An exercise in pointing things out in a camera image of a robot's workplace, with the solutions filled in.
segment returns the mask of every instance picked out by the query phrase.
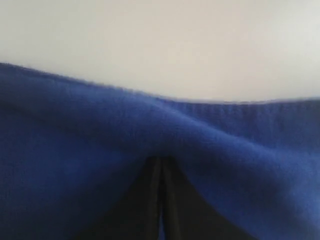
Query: blue cloth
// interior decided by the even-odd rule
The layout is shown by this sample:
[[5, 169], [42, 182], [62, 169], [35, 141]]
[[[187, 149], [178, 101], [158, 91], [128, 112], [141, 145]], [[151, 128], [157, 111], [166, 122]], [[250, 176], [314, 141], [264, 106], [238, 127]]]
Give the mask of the blue cloth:
[[149, 156], [258, 239], [320, 239], [320, 100], [177, 102], [0, 64], [1, 240], [71, 238]]

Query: blue fabric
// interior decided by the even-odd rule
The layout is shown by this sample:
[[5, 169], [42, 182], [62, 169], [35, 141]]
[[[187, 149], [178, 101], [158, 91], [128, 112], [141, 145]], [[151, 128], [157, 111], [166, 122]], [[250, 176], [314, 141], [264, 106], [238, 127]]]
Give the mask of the blue fabric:
[[149, 156], [258, 239], [320, 239], [320, 100], [176, 102], [0, 64], [1, 240], [69, 239]]

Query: white wall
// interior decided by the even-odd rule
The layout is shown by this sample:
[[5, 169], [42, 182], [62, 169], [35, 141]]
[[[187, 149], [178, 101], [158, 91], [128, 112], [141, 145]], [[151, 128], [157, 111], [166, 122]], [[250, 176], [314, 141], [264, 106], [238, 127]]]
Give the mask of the white wall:
[[166, 96], [320, 96], [320, 0], [1, 0], [0, 62]]

